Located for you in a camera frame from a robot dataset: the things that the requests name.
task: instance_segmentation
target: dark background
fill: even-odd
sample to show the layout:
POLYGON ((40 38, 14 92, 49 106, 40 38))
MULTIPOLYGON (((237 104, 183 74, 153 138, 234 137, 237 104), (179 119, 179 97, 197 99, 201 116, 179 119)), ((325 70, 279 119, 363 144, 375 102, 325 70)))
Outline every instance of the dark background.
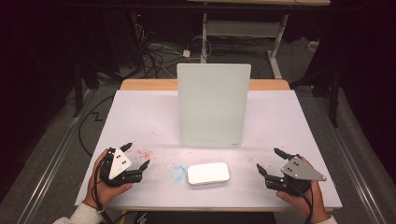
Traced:
MULTIPOLYGON (((337 7, 354 7, 362 3, 358 0, 332 1, 332 5, 337 7)), ((375 153, 395 180, 391 164, 396 145, 396 90, 393 85, 396 76, 396 63, 393 61, 396 59, 393 40, 396 35, 393 24, 396 21, 395 7, 391 1, 385 0, 367 1, 364 5, 364 13, 337 15, 331 19, 326 15, 309 13, 290 15, 284 38, 286 41, 302 36, 311 40, 321 39, 306 75, 312 76, 329 63, 334 64, 340 72, 341 87, 353 113, 375 153)), ((125 29, 120 35, 108 29, 117 27, 115 23, 127 27, 124 15, 104 16, 98 12, 84 15, 82 18, 77 11, 64 11, 50 0, 0 3, 0 169, 6 171, 0 176, 3 183, 1 200, 46 125, 66 104, 65 96, 73 87, 76 65, 90 60, 117 72, 120 63, 134 57, 125 53, 134 47, 130 31, 125 29), (130 39, 131 45, 114 45, 117 43, 113 42, 114 38, 124 38, 123 42, 127 43, 130 39)), ((160 32, 168 37, 174 34, 184 36, 179 40, 181 42, 188 40, 189 33, 201 29, 201 17, 196 15, 146 13, 144 16, 146 18, 142 22, 148 29, 160 30, 158 26, 166 20, 174 24, 175 27, 167 27, 160 32), (191 32, 181 33, 183 29, 179 26, 187 27, 185 30, 191 29, 191 32)), ((318 77, 310 84, 322 83, 323 80, 326 82, 327 79, 318 77)))

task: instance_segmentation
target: white tabletop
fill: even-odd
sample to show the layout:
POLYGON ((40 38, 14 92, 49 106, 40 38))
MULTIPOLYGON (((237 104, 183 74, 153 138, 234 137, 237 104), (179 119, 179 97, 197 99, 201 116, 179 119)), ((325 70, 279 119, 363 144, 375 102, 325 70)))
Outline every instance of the white tabletop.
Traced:
POLYGON ((177 91, 118 91, 76 199, 85 197, 92 166, 109 147, 133 142, 126 155, 137 169, 150 159, 143 180, 109 207, 134 210, 277 211, 290 206, 267 189, 256 163, 268 174, 283 176, 287 163, 273 148, 305 156, 328 177, 320 182, 325 207, 341 202, 294 91, 250 91, 240 148, 189 148, 178 143, 177 91), (187 168, 225 162, 230 180, 191 186, 187 168))

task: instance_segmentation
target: cable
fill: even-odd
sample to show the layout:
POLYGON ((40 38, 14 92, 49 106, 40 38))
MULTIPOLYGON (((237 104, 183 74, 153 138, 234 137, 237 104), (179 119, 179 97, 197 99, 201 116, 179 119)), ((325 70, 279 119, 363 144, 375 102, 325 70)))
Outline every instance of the cable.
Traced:
POLYGON ((143 27, 137 23, 135 23, 134 25, 136 25, 137 27, 139 27, 139 33, 137 34, 137 39, 139 38, 140 34, 142 34, 142 38, 140 40, 140 44, 137 47, 140 47, 143 44, 143 39, 145 38, 145 30, 143 29, 143 27))
POLYGON ((166 68, 164 68, 162 65, 160 65, 160 64, 156 64, 156 66, 159 66, 163 71, 165 71, 170 77, 172 77, 172 78, 176 78, 175 76, 173 76, 170 72, 168 72, 168 70, 166 70, 166 68, 168 68, 168 67, 166 67, 166 68))
POLYGON ((94 109, 96 109, 99 105, 101 105, 102 103, 104 103, 106 100, 113 98, 115 94, 111 95, 111 96, 107 96, 107 98, 103 99, 101 102, 99 102, 99 104, 97 104, 96 106, 93 107, 93 109, 91 109, 87 115, 84 117, 84 119, 82 120, 81 124, 78 127, 78 141, 81 144, 82 148, 84 149, 84 151, 90 156, 92 157, 91 152, 88 151, 88 149, 85 147, 84 143, 82 142, 82 138, 81 138, 81 127, 84 124, 85 120, 87 119, 87 117, 93 112, 94 109))
POLYGON ((290 82, 294 81, 293 78, 293 49, 294 49, 294 44, 296 41, 294 40, 293 43, 291 43, 291 51, 290 51, 290 82))
POLYGON ((113 222, 114 222, 114 223, 117 223, 117 222, 120 221, 123 217, 126 217, 126 216, 128 216, 129 214, 132 214, 132 213, 134 213, 134 211, 128 211, 128 212, 126 212, 126 213, 120 215, 120 216, 117 217, 116 219, 114 219, 113 222))
POLYGON ((210 42, 209 42, 208 39, 203 38, 203 37, 200 36, 200 35, 194 37, 194 38, 190 41, 190 43, 192 43, 192 41, 194 41, 195 39, 198 39, 198 38, 201 38, 201 39, 205 40, 205 41, 209 44, 209 53, 207 53, 206 57, 205 57, 205 55, 201 52, 202 57, 203 57, 203 58, 205 59, 205 61, 207 62, 207 57, 208 57, 208 56, 210 55, 210 53, 212 52, 212 45, 210 44, 210 42))
POLYGON ((165 46, 165 45, 163 45, 163 44, 148 44, 148 46, 150 46, 150 45, 154 45, 154 46, 161 46, 159 49, 156 49, 156 50, 154 50, 154 51, 158 51, 158 50, 160 50, 160 49, 162 49, 162 48, 166 48, 166 49, 171 49, 172 51, 161 51, 161 53, 174 53, 174 54, 178 54, 178 55, 182 55, 181 53, 179 53, 179 52, 177 52, 175 49, 172 49, 172 48, 170 48, 170 47, 167 47, 167 46, 165 46))
POLYGON ((245 43, 241 43, 241 42, 251 41, 251 39, 243 39, 243 38, 232 39, 230 36, 225 36, 224 38, 221 38, 221 37, 215 36, 215 35, 209 35, 208 37, 213 37, 213 38, 216 38, 221 41, 226 41, 226 42, 230 42, 231 44, 237 44, 237 45, 242 46, 242 47, 239 47, 236 49, 242 49, 242 48, 246 48, 246 47, 257 47, 265 40, 265 37, 254 37, 253 42, 251 44, 245 44, 245 43))
POLYGON ((298 2, 298 1, 296 1, 296 0, 294 0, 294 2, 295 2, 295 3, 297 3, 298 5, 301 5, 301 6, 307 7, 307 5, 306 5, 306 4, 303 4, 303 3, 301 3, 301 2, 298 2))
POLYGON ((99 194, 98 194, 98 184, 100 182, 97 181, 98 178, 98 174, 99 174, 99 169, 102 167, 103 163, 105 161, 101 160, 99 162, 99 164, 97 165, 96 169, 95 169, 95 176, 94 176, 94 181, 93 181, 93 192, 94 195, 92 195, 93 200, 96 203, 96 206, 98 208, 98 213, 100 213, 102 215, 102 217, 105 219, 105 221, 107 222, 107 224, 113 224, 113 221, 111 220, 111 218, 108 216, 107 212, 105 211, 105 208, 103 207, 103 205, 101 204, 100 200, 99 200, 99 194))
POLYGON ((264 69, 264 68, 266 68, 266 67, 268 67, 268 65, 270 65, 271 64, 271 61, 273 60, 274 58, 272 58, 272 59, 269 59, 269 62, 265 65, 265 66, 263 66, 260 70, 259 70, 259 78, 261 78, 261 75, 260 75, 260 73, 262 72, 262 70, 264 69))
POLYGON ((305 223, 304 224, 310 224, 311 220, 312 220, 312 214, 313 214, 313 204, 314 204, 314 193, 312 192, 312 188, 311 186, 309 186, 309 188, 311 189, 311 198, 312 198, 312 203, 309 202, 308 198, 306 198, 305 194, 303 194, 302 192, 300 192, 299 189, 297 189, 297 187, 295 187, 293 184, 291 184, 290 182, 288 183, 292 188, 294 188, 299 194, 300 196, 303 197, 304 201, 306 202, 306 204, 309 207, 309 216, 306 218, 305 223))

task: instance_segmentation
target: human hand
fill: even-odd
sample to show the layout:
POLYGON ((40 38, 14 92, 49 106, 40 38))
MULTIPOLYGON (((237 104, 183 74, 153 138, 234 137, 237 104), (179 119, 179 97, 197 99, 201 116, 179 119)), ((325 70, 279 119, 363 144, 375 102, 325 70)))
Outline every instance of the human hand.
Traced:
MULTIPOLYGON (((307 163, 310 164, 308 160, 306 160, 304 157, 301 157, 301 159, 307 163)), ((309 189, 306 193, 305 196, 309 200, 309 202, 312 203, 312 196, 314 196, 314 203, 313 205, 313 210, 312 210, 312 223, 317 223, 321 222, 324 220, 327 220, 330 218, 329 214, 326 212, 324 208, 324 203, 323 203, 323 197, 322 193, 320 190, 320 186, 317 180, 312 180, 311 181, 311 189, 309 189)), ((308 207, 308 204, 304 200, 303 197, 295 197, 292 195, 289 195, 285 191, 277 191, 276 196, 286 203, 289 203, 293 207, 297 209, 297 212, 300 214, 300 216, 307 218, 309 216, 310 210, 308 207)))
MULTIPOLYGON (((91 175, 90 181, 88 183, 87 195, 85 196, 85 199, 83 201, 84 203, 86 203, 87 205, 89 205, 89 206, 91 206, 91 207, 93 207, 95 209, 98 209, 97 204, 96 204, 95 200, 93 199, 93 186, 94 186, 95 171, 96 171, 96 167, 100 164, 100 162, 107 155, 107 153, 108 153, 108 149, 103 151, 102 154, 96 160, 96 162, 95 162, 95 164, 93 166, 93 170, 92 170, 92 175, 91 175)), ((132 188, 132 184, 131 183, 123 184, 123 185, 121 185, 119 187, 116 187, 116 188, 109 187, 108 185, 106 185, 104 182, 101 181, 101 179, 100 179, 100 171, 97 174, 97 179, 96 180, 98 181, 97 192, 98 192, 99 202, 101 203, 101 205, 103 207, 107 206, 115 197, 117 197, 120 194, 124 193, 128 189, 132 188)))

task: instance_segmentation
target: sleeve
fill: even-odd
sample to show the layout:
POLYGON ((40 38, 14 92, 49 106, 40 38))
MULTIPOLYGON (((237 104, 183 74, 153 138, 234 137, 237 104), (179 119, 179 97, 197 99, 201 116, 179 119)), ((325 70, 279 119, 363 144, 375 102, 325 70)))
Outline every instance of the sleeve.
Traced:
POLYGON ((53 224, 98 224, 103 217, 98 214, 96 209, 89 207, 87 204, 81 203, 74 214, 68 219, 61 217, 53 224))
POLYGON ((316 224, 337 224, 337 221, 335 220, 334 216, 330 216, 329 219, 317 222, 316 224))

